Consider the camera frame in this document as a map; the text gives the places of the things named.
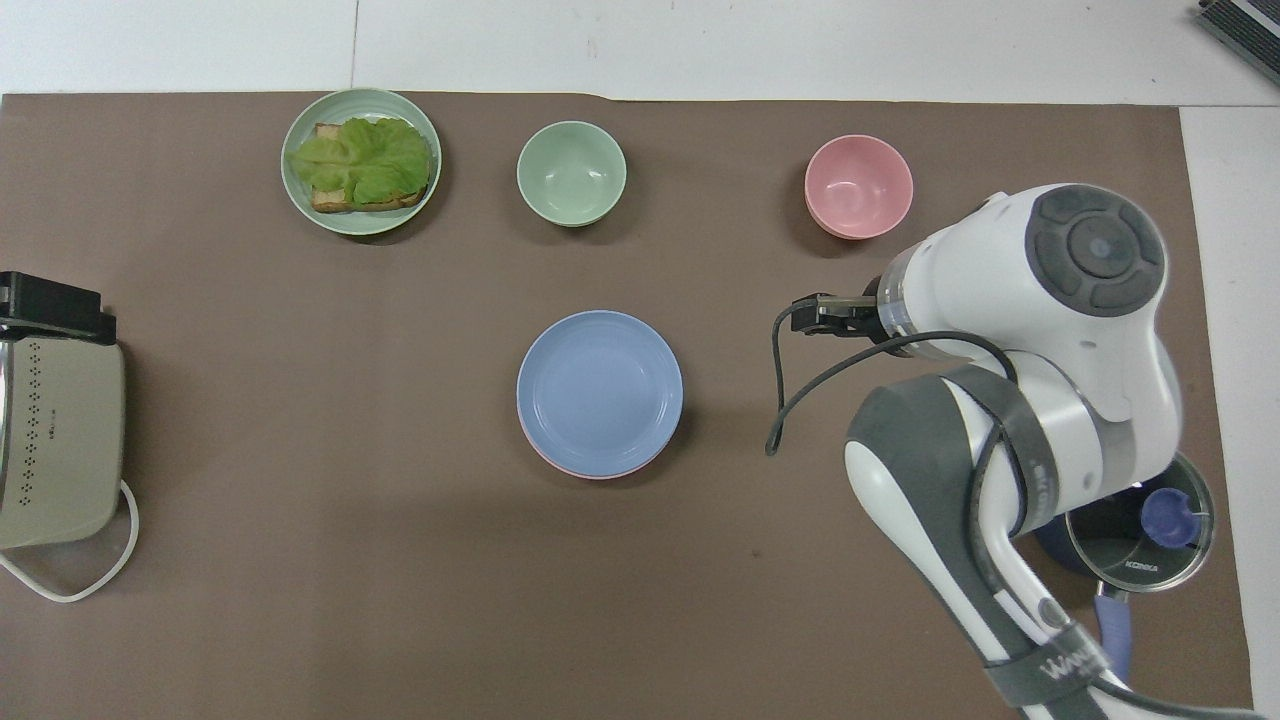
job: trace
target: pink bowl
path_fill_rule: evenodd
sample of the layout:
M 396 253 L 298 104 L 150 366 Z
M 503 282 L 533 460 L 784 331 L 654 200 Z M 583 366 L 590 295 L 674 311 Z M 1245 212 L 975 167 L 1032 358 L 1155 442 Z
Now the pink bowl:
M 876 237 L 906 217 L 911 169 L 893 146 L 869 135 L 837 137 L 813 154 L 804 201 L 822 229 L 846 240 Z

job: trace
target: bread slice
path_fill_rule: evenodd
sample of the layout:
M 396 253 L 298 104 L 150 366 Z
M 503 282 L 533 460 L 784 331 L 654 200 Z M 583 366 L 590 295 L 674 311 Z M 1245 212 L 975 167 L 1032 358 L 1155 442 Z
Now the bread slice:
M 316 137 L 328 137 L 329 140 L 338 140 L 338 129 L 342 126 L 335 126 L 332 123 L 316 123 Z M 311 188 L 311 208 L 317 213 L 349 213 L 352 210 L 357 213 L 376 213 L 378 210 L 398 210 L 401 208 L 412 208 L 422 201 L 422 196 L 426 195 L 426 188 L 415 192 L 413 195 L 403 195 L 401 197 L 392 197 L 385 202 L 370 202 L 367 205 L 355 205 L 347 202 L 347 193 L 343 188 L 320 191 Z

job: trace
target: lettuce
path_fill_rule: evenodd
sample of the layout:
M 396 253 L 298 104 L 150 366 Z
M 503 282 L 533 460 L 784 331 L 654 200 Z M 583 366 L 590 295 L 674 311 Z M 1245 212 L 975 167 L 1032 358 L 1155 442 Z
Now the lettuce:
M 430 176 L 426 142 L 399 118 L 351 118 L 338 140 L 312 137 L 285 156 L 302 182 L 325 192 L 342 188 L 355 205 L 413 195 Z

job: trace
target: table surface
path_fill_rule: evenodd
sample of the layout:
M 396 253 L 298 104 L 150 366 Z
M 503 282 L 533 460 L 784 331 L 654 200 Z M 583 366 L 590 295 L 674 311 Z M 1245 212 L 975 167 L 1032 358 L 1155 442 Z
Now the table surface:
M 1280 88 L 1193 3 L 0 1 L 0 92 L 577 91 L 1181 108 L 1256 706 L 1280 715 L 1271 482 Z

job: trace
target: light green bowl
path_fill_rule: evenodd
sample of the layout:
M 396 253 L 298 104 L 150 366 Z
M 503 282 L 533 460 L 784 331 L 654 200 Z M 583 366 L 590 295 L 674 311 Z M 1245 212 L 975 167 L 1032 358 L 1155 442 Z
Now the light green bowl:
M 516 161 L 516 183 L 529 206 L 564 227 L 603 218 L 627 183 L 627 161 L 609 133 L 581 120 L 534 133 Z
M 379 118 L 399 118 L 413 126 L 413 129 L 422 136 L 431 154 L 431 176 L 426 181 L 426 192 L 417 205 L 378 213 L 317 213 L 311 208 L 311 186 L 298 179 L 289 167 L 287 155 L 315 135 L 316 123 L 342 124 L 351 118 L 366 118 L 372 122 L 378 122 Z M 293 120 L 289 133 L 284 136 L 284 146 L 280 147 L 280 178 L 284 181 L 289 200 L 315 224 L 342 234 L 375 234 L 404 224 L 426 205 L 440 182 L 442 159 L 440 137 L 417 105 L 387 90 L 357 87 L 325 95 Z

